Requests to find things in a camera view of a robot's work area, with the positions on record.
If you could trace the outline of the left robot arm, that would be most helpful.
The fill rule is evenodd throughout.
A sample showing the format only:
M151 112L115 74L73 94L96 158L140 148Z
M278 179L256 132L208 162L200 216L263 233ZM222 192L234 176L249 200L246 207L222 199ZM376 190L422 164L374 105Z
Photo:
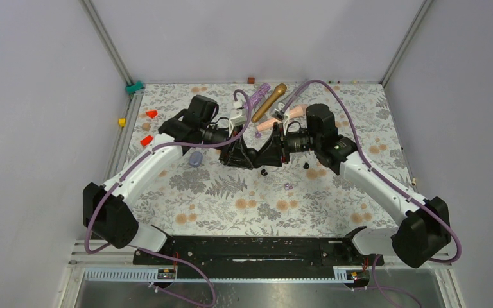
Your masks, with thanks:
M167 235L150 224L140 223L132 207L158 175L191 148L222 149L238 141L246 132L252 116L252 104L247 94L244 101L236 99L237 116L229 116L228 128L217 128L214 117L218 103L195 95L186 109L166 120L143 151L116 175L98 185L89 183L83 190L83 224L87 231L85 251L97 253L89 241L92 234L105 240L104 248L126 246L148 250L159 264L173 257Z

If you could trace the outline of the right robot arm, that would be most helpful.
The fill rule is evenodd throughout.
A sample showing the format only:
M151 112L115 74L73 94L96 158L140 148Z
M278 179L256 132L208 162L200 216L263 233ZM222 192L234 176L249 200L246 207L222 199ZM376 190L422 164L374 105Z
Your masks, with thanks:
M338 133L327 105L311 105L305 115L306 127L294 132L285 122L273 124L257 165L281 166L292 153L312 151L319 163L362 189L395 221L398 228L390 242L403 263L419 268L434 262L435 254L452 238L447 203L439 197L429 200L391 179L352 139Z

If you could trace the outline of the black earbud charging case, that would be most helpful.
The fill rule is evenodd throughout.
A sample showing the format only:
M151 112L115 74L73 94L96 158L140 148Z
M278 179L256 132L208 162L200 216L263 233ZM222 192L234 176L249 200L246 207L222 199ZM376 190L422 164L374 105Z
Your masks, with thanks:
M257 165L257 157L258 157L258 151L255 148L248 148L246 150L246 155L250 161L250 167L252 169L257 169L259 166Z

